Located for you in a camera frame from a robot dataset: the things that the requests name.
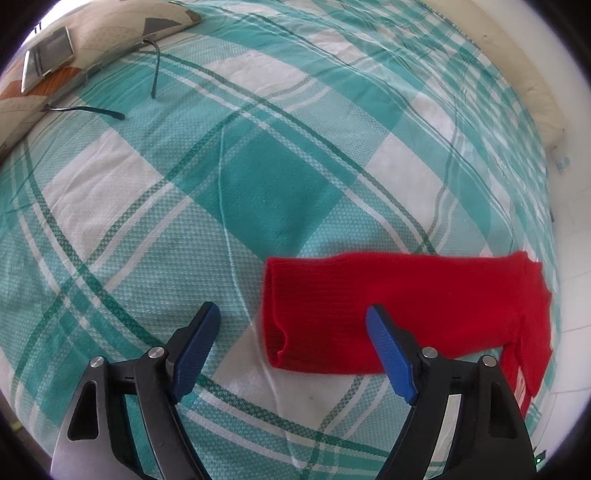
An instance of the smartphone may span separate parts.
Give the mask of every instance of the smartphone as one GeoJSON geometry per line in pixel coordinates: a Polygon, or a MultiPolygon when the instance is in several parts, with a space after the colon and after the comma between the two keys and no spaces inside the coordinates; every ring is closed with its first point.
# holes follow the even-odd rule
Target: smartphone
{"type": "Polygon", "coordinates": [[[29,92],[50,73],[74,59],[74,48],[66,26],[40,40],[25,53],[21,93],[29,92]]]}

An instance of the metal screw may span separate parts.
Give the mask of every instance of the metal screw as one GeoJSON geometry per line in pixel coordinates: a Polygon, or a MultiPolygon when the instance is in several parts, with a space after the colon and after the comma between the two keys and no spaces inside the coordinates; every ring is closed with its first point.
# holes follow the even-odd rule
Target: metal screw
{"type": "Polygon", "coordinates": [[[92,368],[100,367],[103,363],[105,363],[105,357],[97,355],[90,360],[90,366],[92,368]]]}
{"type": "Polygon", "coordinates": [[[435,358],[438,355],[437,350],[435,350],[432,346],[426,346],[422,353],[426,358],[435,358]]]}
{"type": "Polygon", "coordinates": [[[496,365],[496,358],[490,355],[485,355],[482,357],[482,363],[487,367],[494,367],[496,365]]]}
{"type": "Polygon", "coordinates": [[[152,347],[150,350],[148,350],[148,356],[150,358],[160,358],[163,355],[164,355],[164,348],[162,348],[161,346],[155,346],[155,347],[152,347]]]}

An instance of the blue gripper pad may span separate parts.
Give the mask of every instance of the blue gripper pad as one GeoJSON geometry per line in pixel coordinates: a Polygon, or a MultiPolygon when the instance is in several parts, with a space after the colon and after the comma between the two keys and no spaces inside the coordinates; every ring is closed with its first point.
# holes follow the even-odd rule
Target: blue gripper pad
{"type": "Polygon", "coordinates": [[[173,381],[170,394],[178,403],[193,391],[197,376],[205,364],[213,341],[220,331],[221,317],[217,305],[212,303],[199,328],[187,342],[183,353],[174,363],[173,381]]]}
{"type": "Polygon", "coordinates": [[[411,364],[374,307],[368,308],[365,326],[394,393],[406,403],[414,404],[418,390],[414,385],[411,364]]]}

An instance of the bed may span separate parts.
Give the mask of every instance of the bed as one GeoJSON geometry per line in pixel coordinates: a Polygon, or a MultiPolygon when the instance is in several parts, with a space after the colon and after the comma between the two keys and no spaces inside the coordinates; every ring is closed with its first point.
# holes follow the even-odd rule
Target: bed
{"type": "MultiPolygon", "coordinates": [[[[158,42],[155,99],[147,46],[65,102],[126,120],[48,113],[0,165],[0,389],[51,453],[91,357],[135,358],[214,301],[222,330],[178,407],[211,477],[373,478],[408,406],[382,375],[268,365],[264,261],[524,250],[553,292],[556,350],[535,122],[479,47],[417,0],[187,7],[202,22],[158,42]]],[[[144,471],[158,476],[132,398],[128,408],[144,471]]],[[[453,436],[449,410],[429,476],[453,436]]]]}

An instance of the pillowcase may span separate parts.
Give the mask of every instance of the pillowcase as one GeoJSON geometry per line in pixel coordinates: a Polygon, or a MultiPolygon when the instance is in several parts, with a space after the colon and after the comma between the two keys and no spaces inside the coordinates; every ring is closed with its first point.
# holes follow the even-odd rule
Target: pillowcase
{"type": "Polygon", "coordinates": [[[160,40],[200,21],[199,14],[164,0],[94,0],[52,23],[19,49],[0,77],[0,160],[45,115],[47,103],[58,102],[144,39],[160,40]],[[25,53],[64,25],[74,60],[21,93],[25,53]]]}
{"type": "Polygon", "coordinates": [[[562,136],[566,120],[544,78],[525,52],[473,0],[422,0],[466,34],[501,71],[535,122],[545,147],[562,136]]]}

